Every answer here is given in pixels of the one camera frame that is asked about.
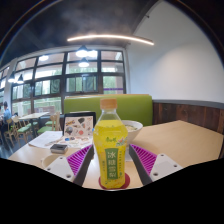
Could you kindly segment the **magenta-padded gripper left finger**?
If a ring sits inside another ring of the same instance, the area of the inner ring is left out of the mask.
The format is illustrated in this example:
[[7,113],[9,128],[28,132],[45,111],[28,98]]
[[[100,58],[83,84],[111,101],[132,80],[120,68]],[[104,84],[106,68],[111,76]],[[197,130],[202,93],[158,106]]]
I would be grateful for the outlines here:
[[59,156],[45,170],[65,180],[82,186],[89,164],[94,157],[94,147],[86,146],[68,157]]

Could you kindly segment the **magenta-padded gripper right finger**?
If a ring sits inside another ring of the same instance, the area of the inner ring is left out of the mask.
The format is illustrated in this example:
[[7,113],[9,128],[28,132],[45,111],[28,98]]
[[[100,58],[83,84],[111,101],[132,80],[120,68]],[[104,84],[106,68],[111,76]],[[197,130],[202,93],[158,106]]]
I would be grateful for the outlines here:
[[140,146],[129,146],[131,156],[143,185],[150,184],[182,169],[182,167],[166,154],[154,154]]

